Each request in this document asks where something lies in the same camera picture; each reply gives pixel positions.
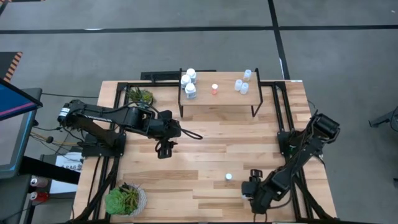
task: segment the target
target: potted plant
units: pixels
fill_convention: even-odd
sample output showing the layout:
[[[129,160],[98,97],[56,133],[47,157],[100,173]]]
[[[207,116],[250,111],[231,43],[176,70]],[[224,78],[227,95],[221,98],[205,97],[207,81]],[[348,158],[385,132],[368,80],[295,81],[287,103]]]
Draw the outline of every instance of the potted plant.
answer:
[[[130,98],[130,100],[132,100],[133,102],[145,102],[149,105],[152,105],[154,103],[154,95],[153,93],[151,93],[148,90],[140,90],[139,87],[137,86],[135,89],[131,89],[128,93],[127,93],[128,97]],[[137,104],[138,106],[142,107],[142,108],[148,108],[147,105],[145,104]]]
[[[147,203],[147,197],[139,186],[124,183],[105,196],[105,210],[111,215],[137,216]]]

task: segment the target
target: black cable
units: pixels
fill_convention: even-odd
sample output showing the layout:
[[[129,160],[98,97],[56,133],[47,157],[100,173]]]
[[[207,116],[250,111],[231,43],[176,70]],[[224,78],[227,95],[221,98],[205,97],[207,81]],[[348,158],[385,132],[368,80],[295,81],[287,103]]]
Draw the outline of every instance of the black cable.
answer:
[[[98,157],[97,163],[95,164],[94,174],[93,174],[93,180],[91,181],[90,192],[88,193],[87,206],[88,206],[88,204],[90,203],[91,193],[93,192],[94,180],[95,180],[95,176],[97,175],[97,169],[98,169],[98,164],[100,163],[100,159],[101,159],[101,158]]]
[[[81,140],[82,142],[84,142],[84,140],[82,140],[81,138],[79,138],[79,137],[76,137],[76,136],[74,136],[69,130],[67,130],[66,128],[62,128],[63,130],[65,130],[67,133],[69,133],[72,137],[74,137],[75,139],[78,139],[78,140]]]
[[[191,137],[191,138],[196,139],[196,140],[202,140],[203,139],[203,136],[201,136],[201,135],[199,135],[197,133],[191,132],[191,131],[183,129],[183,128],[180,128],[180,129],[181,129],[182,133],[186,134],[188,137]]]
[[[282,208],[282,207],[286,206],[287,204],[289,204],[289,203],[292,201],[292,198],[293,198],[293,195],[292,195],[292,192],[290,192],[290,196],[289,196],[289,199],[287,200],[287,202],[283,203],[282,205],[277,205],[277,206],[274,206],[274,207],[269,207],[268,209]]]
[[[82,139],[86,139],[85,136],[84,136],[84,134],[83,134],[83,130],[82,130],[82,129],[80,130],[80,134],[81,134],[81,138],[82,138]]]
[[[6,217],[6,218],[3,219],[2,221],[6,221],[7,219],[13,217],[14,215],[20,214],[21,212],[24,212],[24,211],[26,211],[26,210],[30,210],[33,206],[38,206],[38,205],[43,204],[43,203],[44,203],[44,202],[40,202],[40,203],[38,203],[37,205],[31,205],[31,206],[29,206],[28,208],[25,208],[25,209],[23,209],[23,210],[21,210],[21,211],[18,211],[18,212],[16,212],[16,213],[14,213],[14,214],[12,214],[12,215]]]
[[[58,154],[58,155],[60,155],[60,156],[62,156],[62,157],[64,157],[64,158],[68,159],[69,161],[80,162],[80,161],[75,160],[75,159],[70,159],[70,158],[68,158],[68,157],[66,157],[66,156],[64,156],[64,155],[62,155],[61,153],[57,152],[55,149],[52,149],[51,147],[46,146],[46,145],[43,143],[44,140],[41,140],[41,139],[39,139],[39,138],[37,138],[37,137],[35,137],[35,136],[33,136],[33,135],[30,135],[30,136],[31,136],[33,139],[35,139],[36,141],[38,141],[39,143],[41,143],[43,146],[45,146],[47,149],[50,149],[51,151],[55,152],[56,154]]]
[[[398,106],[397,106],[396,109],[392,112],[392,115],[391,115],[391,118],[390,118],[390,127],[391,127],[392,130],[394,130],[394,131],[396,131],[396,132],[398,132],[398,130],[396,130],[396,129],[392,126],[392,123],[395,122],[395,115],[396,115],[397,109],[398,109]]]
[[[54,93],[42,93],[42,95],[76,97],[76,98],[98,98],[98,96],[73,96],[73,95],[62,95],[62,94],[54,94]]]
[[[315,156],[315,158],[317,158],[319,160],[319,162],[321,162],[323,164],[324,168],[326,169],[325,161],[323,161],[323,159],[319,155],[314,155],[314,156]]]
[[[146,106],[148,106],[148,107],[150,107],[150,108],[152,108],[152,110],[154,110],[154,111],[157,113],[157,115],[160,116],[160,118],[163,119],[162,115],[160,114],[160,112],[159,112],[156,108],[154,108],[152,105],[150,105],[150,104],[148,104],[148,103],[146,103],[146,102],[142,102],[142,101],[133,101],[133,102],[130,102],[130,103],[128,103],[128,104],[125,104],[125,105],[123,105],[123,106],[121,106],[121,107],[119,107],[119,108],[116,108],[116,109],[113,109],[113,110],[104,111],[104,112],[102,112],[102,113],[113,113],[113,112],[117,112],[117,111],[119,111],[119,110],[123,110],[123,109],[127,108],[128,106],[130,106],[130,105],[132,105],[132,104],[139,104],[139,103],[140,103],[140,104],[143,104],[143,105],[146,105]]]
[[[50,200],[50,199],[74,199],[74,198],[53,198],[53,197],[50,197],[49,200]],[[21,213],[21,212],[24,212],[24,211],[26,211],[26,210],[31,209],[33,206],[38,206],[38,205],[43,204],[43,203],[44,203],[44,202],[40,202],[40,203],[38,203],[37,205],[31,205],[31,206],[28,207],[28,208],[22,209],[21,211],[18,211],[18,212],[16,212],[16,213],[14,213],[14,214],[12,214],[12,215],[10,215],[10,216],[4,218],[2,221],[6,221],[7,219],[13,217],[14,215],[17,215],[17,214],[19,214],[19,213]]]
[[[62,146],[63,146],[63,143],[68,139],[68,136],[69,136],[69,133],[67,134],[67,136],[65,137],[65,139],[63,140],[63,142],[61,143],[61,145],[58,146],[57,152],[59,152],[59,150],[60,150],[61,148],[63,148],[63,147],[62,147]]]
[[[40,130],[43,130],[43,131],[58,131],[58,130],[61,130],[62,127],[56,127],[56,128],[52,128],[52,129],[47,129],[47,128],[40,128],[40,127],[37,127],[37,126],[33,126],[33,128],[37,128],[37,129],[40,129]]]
[[[72,203],[72,220],[75,219],[75,210],[73,209],[73,204],[74,204],[74,203]]]
[[[313,106],[313,108],[315,109],[315,110],[317,110],[317,107],[315,106],[315,103],[312,103],[310,100],[307,100],[312,106]]]

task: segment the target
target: red object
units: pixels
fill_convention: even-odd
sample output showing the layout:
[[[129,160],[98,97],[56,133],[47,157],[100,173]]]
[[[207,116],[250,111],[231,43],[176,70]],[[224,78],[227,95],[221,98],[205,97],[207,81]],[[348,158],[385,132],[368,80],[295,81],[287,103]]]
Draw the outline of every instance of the red object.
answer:
[[[32,192],[30,199],[34,202],[45,202],[49,199],[49,194],[47,192]]]

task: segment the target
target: white bottle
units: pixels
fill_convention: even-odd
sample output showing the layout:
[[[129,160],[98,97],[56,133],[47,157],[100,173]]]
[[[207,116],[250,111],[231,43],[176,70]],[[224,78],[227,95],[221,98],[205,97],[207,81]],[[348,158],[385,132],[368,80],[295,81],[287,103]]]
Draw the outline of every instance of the white bottle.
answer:
[[[246,93],[248,93],[248,90],[249,90],[249,84],[243,83],[241,87],[241,94],[245,95]]]
[[[242,80],[236,80],[236,82],[235,82],[235,90],[236,91],[241,90],[242,83],[243,83]]]
[[[181,77],[181,89],[185,89],[185,87],[191,83],[191,78],[189,77],[189,75],[183,75]]]
[[[232,180],[232,174],[225,174],[226,180]]]
[[[193,83],[188,83],[185,87],[185,93],[187,94],[187,99],[195,99],[197,97],[197,89]]]
[[[197,82],[197,73],[195,72],[195,69],[189,68],[187,70],[187,75],[191,78],[191,83],[196,84]]]
[[[246,71],[244,71],[243,81],[245,82],[249,81],[250,76],[251,76],[251,70],[247,69]]]

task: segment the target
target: wire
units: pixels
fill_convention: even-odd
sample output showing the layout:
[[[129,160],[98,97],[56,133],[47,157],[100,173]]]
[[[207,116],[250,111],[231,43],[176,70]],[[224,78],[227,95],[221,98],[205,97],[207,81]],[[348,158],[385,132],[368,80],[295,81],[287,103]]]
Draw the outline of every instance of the wire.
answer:
[[[9,219],[9,218],[13,217],[14,215],[17,215],[17,214],[19,214],[19,213],[21,213],[21,212],[24,212],[24,211],[26,211],[26,210],[30,210],[33,206],[38,206],[38,205],[43,204],[43,203],[44,203],[44,202],[40,202],[40,203],[38,203],[37,205],[31,205],[31,206],[29,206],[28,208],[25,208],[25,209],[23,209],[23,210],[21,210],[21,211],[18,211],[18,212],[16,212],[16,213],[14,213],[14,214],[12,214],[12,215],[6,217],[5,219],[3,219],[3,221],[6,221],[7,219]]]
[[[78,160],[76,160],[76,159],[70,159],[70,158],[68,158],[68,157],[66,157],[66,156],[64,156],[64,155],[62,155],[61,153],[57,152],[55,149],[52,149],[51,147],[46,146],[46,145],[42,142],[43,140],[40,140],[40,139],[34,137],[33,135],[30,135],[30,136],[31,136],[33,139],[35,139],[36,141],[40,142],[40,143],[41,143],[43,146],[45,146],[46,148],[50,149],[51,151],[55,152],[56,154],[58,154],[58,155],[60,155],[60,156],[62,156],[62,157],[68,159],[69,161],[80,162],[80,161],[78,161]]]
[[[274,207],[269,207],[268,209],[282,208],[282,207],[286,206],[287,204],[289,204],[289,203],[292,201],[292,197],[293,197],[293,195],[292,195],[292,192],[290,191],[290,196],[289,196],[289,199],[287,200],[287,202],[283,203],[282,205],[277,205],[277,206],[274,206]]]
[[[397,131],[397,132],[398,132],[398,130],[395,129],[395,128],[392,126],[393,122],[396,122],[394,116],[396,115],[397,109],[398,109],[398,106],[397,106],[396,109],[392,112],[391,119],[390,119],[390,127],[391,127],[391,129],[393,129],[394,131]]]
[[[200,134],[194,133],[192,131],[189,131],[189,130],[186,130],[186,129],[183,129],[183,128],[180,128],[180,129],[181,129],[182,133],[186,134],[187,136],[189,136],[189,137],[191,137],[193,139],[196,139],[196,140],[202,140],[203,139],[203,136],[201,136]]]
[[[310,100],[307,100],[307,101],[313,106],[314,109],[317,110],[317,107],[315,106],[315,103],[312,103]]]
[[[85,136],[83,135],[83,130],[82,129],[80,130],[80,134],[81,134],[81,138],[85,139]]]
[[[317,158],[319,160],[319,162],[321,162],[323,164],[324,168],[326,169],[325,161],[323,161],[323,159],[319,155],[314,155],[314,156],[315,156],[315,158]]]
[[[74,136],[69,130],[67,130],[66,128],[63,128],[63,130],[65,130],[67,133],[69,133],[72,137],[74,137],[75,139],[81,140],[82,142],[84,142],[84,140],[82,140],[79,137]]]
[[[53,198],[53,197],[50,197],[49,200],[50,200],[50,199],[74,199],[74,198]],[[18,212],[16,212],[16,213],[14,213],[14,214],[12,214],[12,215],[10,215],[10,216],[4,218],[2,221],[6,221],[7,219],[13,217],[14,215],[17,215],[17,214],[19,214],[19,213],[21,213],[21,212],[24,212],[24,211],[26,211],[26,210],[30,210],[32,207],[41,205],[41,204],[43,204],[43,203],[44,203],[44,202],[40,202],[40,203],[38,203],[37,205],[31,205],[31,206],[28,207],[28,208],[25,208],[25,209],[23,209],[23,210],[21,210],[21,211],[18,211]]]
[[[90,203],[91,193],[93,192],[94,180],[95,180],[95,176],[97,175],[97,169],[98,169],[98,164],[100,163],[100,159],[101,159],[101,158],[98,157],[97,163],[95,164],[94,174],[93,174],[93,180],[91,181],[90,192],[88,193],[87,206],[88,206],[88,204]]]
[[[75,219],[75,210],[73,209],[73,204],[74,204],[74,203],[72,203],[72,220]]]
[[[56,127],[56,128],[52,128],[52,129],[47,129],[47,128],[40,128],[40,127],[37,127],[37,126],[33,126],[33,128],[40,129],[40,130],[43,130],[43,131],[58,131],[58,130],[61,130],[62,127]]]
[[[62,94],[54,94],[54,93],[42,93],[42,95],[76,97],[76,98],[98,98],[98,96],[73,96],[73,95],[62,95]]]
[[[44,141],[46,141],[47,139],[48,139],[48,137],[45,137],[45,136],[43,136],[43,135],[41,135],[41,134],[37,134],[36,132],[34,132],[34,131],[31,131],[30,132],[31,134],[33,134],[35,137],[37,137],[37,138],[41,138],[41,139],[43,139]],[[66,145],[66,146],[78,146],[76,143],[74,143],[74,142],[60,142],[60,141],[53,141],[53,143],[54,144],[60,144],[61,146],[62,145]]]

